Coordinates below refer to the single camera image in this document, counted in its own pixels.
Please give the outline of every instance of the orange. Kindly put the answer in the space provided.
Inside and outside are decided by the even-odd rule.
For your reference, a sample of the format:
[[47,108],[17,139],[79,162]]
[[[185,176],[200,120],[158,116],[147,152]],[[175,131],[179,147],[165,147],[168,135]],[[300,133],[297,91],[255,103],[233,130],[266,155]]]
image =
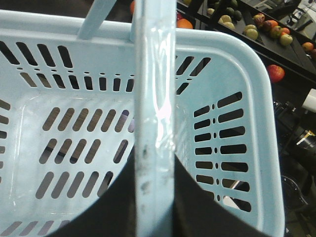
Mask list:
[[181,19],[177,21],[177,28],[193,29],[193,25],[187,19]]
[[129,6],[129,11],[130,11],[130,14],[134,14],[134,8],[135,8],[135,1],[132,1],[132,3],[130,4]]

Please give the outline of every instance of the basket handle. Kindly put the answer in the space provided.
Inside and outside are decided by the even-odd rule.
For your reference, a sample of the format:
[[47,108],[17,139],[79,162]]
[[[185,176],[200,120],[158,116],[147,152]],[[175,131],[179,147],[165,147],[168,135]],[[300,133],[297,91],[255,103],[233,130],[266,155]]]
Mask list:
[[176,0],[136,0],[136,236],[171,237]]
[[116,0],[94,0],[87,17],[78,32],[78,39],[89,40],[109,15]]

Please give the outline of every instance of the ventilation hole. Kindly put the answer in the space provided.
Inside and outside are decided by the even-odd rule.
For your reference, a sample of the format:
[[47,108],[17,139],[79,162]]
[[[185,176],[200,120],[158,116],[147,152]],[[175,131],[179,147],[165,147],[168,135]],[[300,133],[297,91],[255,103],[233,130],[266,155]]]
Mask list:
[[45,147],[43,153],[41,154],[40,158],[39,158],[39,162],[41,164],[45,164],[48,160],[48,158],[50,157],[51,153],[53,152],[55,146],[57,144],[57,140],[56,139],[50,139],[47,146]]
[[115,132],[121,132],[128,116],[129,116],[129,111],[124,110],[118,119],[118,123],[115,126]]
[[0,108],[3,108],[5,110],[9,111],[11,109],[11,106],[7,102],[0,100]]
[[44,74],[42,74],[42,73],[37,73],[37,76],[39,77],[41,83],[42,83],[45,87],[51,88],[51,85],[49,84],[49,82],[48,82],[48,80],[47,80],[47,78],[45,77]]
[[79,90],[79,84],[78,84],[76,76],[69,75],[68,77],[69,77],[69,80],[70,80],[70,83],[71,83],[71,86],[73,87],[73,89]]
[[114,119],[114,116],[116,114],[116,111],[115,110],[110,110],[107,117],[105,118],[104,120],[104,123],[102,124],[102,127],[101,127],[101,131],[102,132],[106,132],[108,131],[113,119]]
[[120,145],[118,147],[118,150],[117,150],[117,152],[116,152],[116,154],[114,156],[114,159],[113,159],[115,164],[120,162],[120,160],[122,159],[122,157],[124,155],[124,152],[125,152],[127,146],[128,146],[128,141],[127,140],[123,140],[120,143]]
[[197,161],[196,168],[197,169],[212,169],[213,163],[210,161]]
[[93,86],[92,86],[92,78],[85,76],[84,77],[84,83],[85,83],[85,88],[87,90],[93,90]]
[[209,61],[211,61],[210,58],[203,58],[199,64],[197,65],[197,67],[191,72],[190,76],[191,77],[196,77],[202,70],[203,68],[206,67],[206,65],[209,63]]
[[58,87],[59,87],[60,89],[65,89],[65,88],[66,88],[65,85],[64,85],[63,80],[61,79],[61,76],[60,76],[60,75],[58,75],[58,74],[53,74],[53,77],[54,77],[54,79],[55,79],[56,84],[58,85]]
[[0,139],[5,139],[7,137],[7,133],[5,131],[0,131]]
[[204,115],[204,114],[206,114],[208,112],[209,112],[209,106],[205,106],[205,107],[203,107],[201,109],[198,109],[198,110],[194,111],[194,117],[196,118],[196,117]]
[[119,91],[119,87],[120,87],[120,79],[115,78],[113,81],[113,91]]
[[205,183],[205,184],[213,184],[214,183],[213,177],[210,177],[210,176],[197,175],[196,179],[200,183]]
[[210,154],[212,154],[212,148],[210,148],[210,147],[196,148],[195,149],[195,154],[197,156],[199,156],[199,155],[210,155]]
[[109,185],[110,185],[110,182],[113,178],[113,173],[112,172],[107,172],[103,181],[102,181],[102,184],[98,190],[98,196],[102,196],[102,194],[108,189]]
[[64,66],[66,68],[72,68],[73,64],[71,62],[68,49],[65,46],[58,46],[58,51],[60,53],[61,59],[63,60]]
[[37,199],[42,199],[43,198],[43,196],[45,195],[45,193],[46,193],[51,181],[53,180],[53,178],[54,178],[54,173],[53,172],[48,172],[45,175],[43,181],[41,182],[41,184],[40,184],[40,186],[38,188],[38,190],[36,191],[35,197]]
[[182,83],[182,85],[177,89],[176,94],[181,95],[181,93],[188,87],[188,85],[189,84],[187,82]]
[[243,116],[243,109],[239,109],[239,110],[231,111],[226,114],[220,115],[218,117],[218,122],[219,123],[227,122],[230,120],[241,118],[242,116]]
[[250,190],[249,183],[240,180],[223,179],[222,184],[224,188],[235,189],[244,192],[248,192]]
[[84,173],[83,172],[78,172],[77,175],[75,176],[75,179],[73,183],[71,184],[68,192],[67,192],[67,197],[73,198],[84,178]]
[[0,41],[0,51],[11,64],[14,64],[14,65],[20,64],[19,61],[11,52],[11,50],[6,46],[6,44],[3,41]]
[[247,151],[245,144],[221,146],[222,154],[244,154]]
[[30,224],[27,225],[27,227],[25,227],[25,229],[20,233],[19,236],[27,236],[37,223],[38,221],[32,221]]
[[129,79],[127,81],[126,92],[132,92],[134,88],[134,79]]
[[78,118],[77,118],[77,120],[76,120],[76,122],[75,122],[75,124],[73,126],[73,131],[79,131],[80,130],[85,118],[88,115],[88,112],[89,112],[88,109],[82,109],[81,110],[81,112],[80,112],[80,114],[79,114],[79,116],[78,116]]
[[39,51],[45,60],[45,63],[50,67],[55,67],[53,58],[51,57],[49,50],[45,44],[38,44]]
[[41,230],[38,232],[39,236],[44,236],[45,234],[47,234],[47,232],[49,231],[49,229],[51,228],[51,226],[54,224],[54,221],[46,221],[46,223],[44,224],[44,226],[41,228]]
[[70,157],[70,163],[74,164],[78,161],[85,145],[87,144],[87,141],[84,139],[81,139],[78,143],[78,145],[76,146],[72,156]]
[[99,85],[100,85],[100,90],[102,90],[102,91],[107,90],[107,79],[106,78],[99,78]]
[[19,47],[21,52],[23,53],[25,59],[28,61],[29,64],[33,66],[37,66],[37,62],[35,61],[32,53],[30,52],[29,48],[26,46],[26,44],[22,42],[17,42],[16,45]]
[[55,163],[56,164],[60,164],[64,160],[64,157],[66,156],[71,144],[72,144],[72,140],[70,140],[70,139],[66,139],[64,141],[64,143],[61,146],[58,154],[56,155],[56,158],[55,158]]
[[133,118],[132,121],[130,122],[127,130],[129,132],[134,132],[134,128],[135,128],[135,121],[134,121],[134,118]]
[[202,141],[208,141],[208,140],[211,140],[210,133],[200,134],[194,137],[195,142],[202,142]]
[[67,109],[63,119],[60,121],[60,123],[58,125],[58,130],[59,131],[64,131],[66,129],[70,119],[74,115],[74,112],[75,112],[75,110],[73,108]]
[[0,154],[4,154],[5,153],[5,147],[0,146]]
[[201,122],[196,122],[194,124],[194,129],[197,130],[197,129],[200,129],[200,128],[203,128],[203,127],[208,127],[210,125],[211,125],[211,120],[206,119],[206,120],[203,120]]
[[63,172],[53,190],[51,193],[51,197],[56,199],[60,196],[60,193],[63,191],[64,186],[69,178],[69,173],[68,172]]
[[97,125],[101,115],[102,115],[102,110],[101,109],[97,109],[94,112],[94,114],[92,116],[92,119],[91,119],[91,121],[90,121],[90,123],[88,124],[88,127],[87,127],[87,130],[89,132],[92,132],[95,129],[95,126]]
[[7,117],[0,115],[0,123],[9,124],[9,119]]
[[60,226],[59,226],[58,228],[60,229],[60,228],[64,227],[65,225],[67,225],[68,223],[70,223],[69,220],[62,221],[62,222],[60,223]]
[[230,105],[234,102],[237,102],[239,100],[242,99],[242,93],[241,92],[237,92],[233,95],[230,95],[224,99],[221,99],[217,102],[217,107],[218,108],[221,108],[221,107],[224,107],[224,106],[227,106],[227,105]]
[[[233,202],[236,204],[236,206],[235,205],[231,205],[229,201],[225,201],[228,198],[233,200]],[[224,200],[223,203],[225,205],[227,205],[227,206],[230,206],[230,207],[233,207],[233,208],[236,208],[236,209],[240,209],[240,210],[246,211],[246,212],[250,212],[251,211],[251,204],[249,202],[247,202],[247,201],[240,200],[240,199],[233,198],[233,197],[229,197],[229,196],[224,196],[223,200]]]
[[214,200],[215,198],[215,195],[213,192],[210,192],[210,191],[207,191],[207,190],[204,190],[204,193],[209,196],[212,200]]
[[32,78],[30,77],[30,75],[28,75],[27,73],[20,73],[20,75],[23,77],[23,79],[27,82],[27,84],[29,84],[30,87],[37,87],[37,85],[35,84],[35,82],[32,80]]
[[100,145],[101,145],[101,141],[99,139],[94,140],[87,156],[84,159],[84,162],[86,162],[87,164],[90,164],[92,162],[92,160],[93,160],[95,154],[97,153]]
[[221,164],[221,168],[225,171],[247,172],[248,164],[239,162],[223,162]]
[[188,56],[183,63],[181,64],[181,66],[179,67],[176,75],[182,75],[184,73],[184,71],[188,68],[188,66],[191,64],[191,62],[193,61],[194,57],[192,56]]
[[53,123],[55,122],[57,116],[60,113],[60,109],[55,107],[52,109],[52,111],[50,112],[50,114],[48,115],[44,125],[43,125],[43,130],[44,131],[48,131],[50,130],[50,128],[52,127]]
[[244,134],[245,134],[244,126],[228,128],[228,129],[219,131],[220,138],[236,137],[236,136],[242,136]]
[[84,188],[84,190],[82,192],[82,196],[84,198],[87,198],[87,197],[90,196],[90,194],[92,192],[92,189],[93,189],[93,187],[95,185],[95,182],[97,181],[98,178],[99,178],[99,173],[94,171],[91,174],[91,176],[90,176],[90,178],[89,178],[89,180],[88,180],[88,182],[87,182],[87,184],[86,184],[86,186],[85,186],[85,188]]
[[20,225],[22,224],[21,221],[13,222],[12,225],[10,225],[5,231],[1,233],[1,236],[9,236],[13,233]]

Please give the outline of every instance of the black fabric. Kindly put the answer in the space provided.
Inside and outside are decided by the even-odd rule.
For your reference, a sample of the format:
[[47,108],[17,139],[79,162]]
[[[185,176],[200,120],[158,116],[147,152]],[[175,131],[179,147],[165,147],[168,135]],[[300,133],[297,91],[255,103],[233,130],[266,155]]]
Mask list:
[[[134,158],[94,205],[50,237],[135,236]],[[209,197],[175,162],[174,237],[267,237]]]

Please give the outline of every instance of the light blue plastic basket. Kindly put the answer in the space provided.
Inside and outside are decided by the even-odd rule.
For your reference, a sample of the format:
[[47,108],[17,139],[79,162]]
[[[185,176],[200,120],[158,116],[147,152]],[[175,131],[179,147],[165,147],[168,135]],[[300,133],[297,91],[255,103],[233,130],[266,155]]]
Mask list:
[[[0,11],[0,236],[42,236],[74,219],[114,182],[134,145],[131,25],[105,21],[82,40],[82,23]],[[219,204],[281,237],[264,65],[226,34],[177,29],[176,37],[177,156]]]

